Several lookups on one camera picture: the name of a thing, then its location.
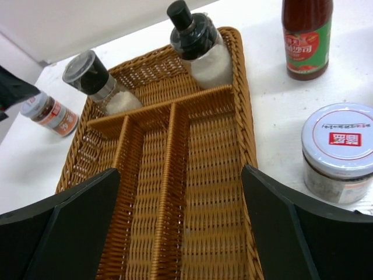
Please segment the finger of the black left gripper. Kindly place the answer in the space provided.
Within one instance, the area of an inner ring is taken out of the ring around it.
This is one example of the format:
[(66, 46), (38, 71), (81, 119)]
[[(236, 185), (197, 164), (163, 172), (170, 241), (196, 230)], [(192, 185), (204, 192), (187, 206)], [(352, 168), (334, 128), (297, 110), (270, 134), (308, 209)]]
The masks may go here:
[(8, 118), (6, 110), (41, 93), (34, 85), (14, 76), (1, 66), (1, 121)]

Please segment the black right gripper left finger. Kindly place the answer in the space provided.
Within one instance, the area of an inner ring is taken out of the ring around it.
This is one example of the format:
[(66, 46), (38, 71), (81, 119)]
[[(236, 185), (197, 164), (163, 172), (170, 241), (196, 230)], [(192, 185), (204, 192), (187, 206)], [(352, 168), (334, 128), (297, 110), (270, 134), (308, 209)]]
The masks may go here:
[(116, 204), (109, 168), (1, 215), (1, 279), (94, 279)]

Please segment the black-cap glass salt bottle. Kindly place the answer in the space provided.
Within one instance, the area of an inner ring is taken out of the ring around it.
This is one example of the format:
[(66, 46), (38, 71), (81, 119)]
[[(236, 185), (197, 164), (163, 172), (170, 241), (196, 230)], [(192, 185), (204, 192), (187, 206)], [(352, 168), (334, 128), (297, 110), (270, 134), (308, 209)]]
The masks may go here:
[(211, 18), (191, 13), (185, 1), (170, 4), (167, 16), (174, 25), (170, 44), (196, 83), (203, 89), (231, 84), (231, 55)]

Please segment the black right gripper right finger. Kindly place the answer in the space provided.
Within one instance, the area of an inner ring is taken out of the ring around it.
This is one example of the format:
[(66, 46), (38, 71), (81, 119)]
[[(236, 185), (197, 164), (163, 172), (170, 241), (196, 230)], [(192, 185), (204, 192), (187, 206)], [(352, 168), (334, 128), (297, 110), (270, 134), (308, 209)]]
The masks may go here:
[(372, 279), (372, 216), (321, 202), (253, 166), (241, 172), (265, 279)]

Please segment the clear-cap salt grinder bottle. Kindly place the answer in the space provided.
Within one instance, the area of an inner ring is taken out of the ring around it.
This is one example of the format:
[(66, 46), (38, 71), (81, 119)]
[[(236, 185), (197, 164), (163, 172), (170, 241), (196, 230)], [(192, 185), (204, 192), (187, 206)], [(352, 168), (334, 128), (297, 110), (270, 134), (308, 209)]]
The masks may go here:
[(142, 102), (109, 73), (93, 50), (71, 60), (62, 80), (86, 94), (107, 116), (143, 107)]

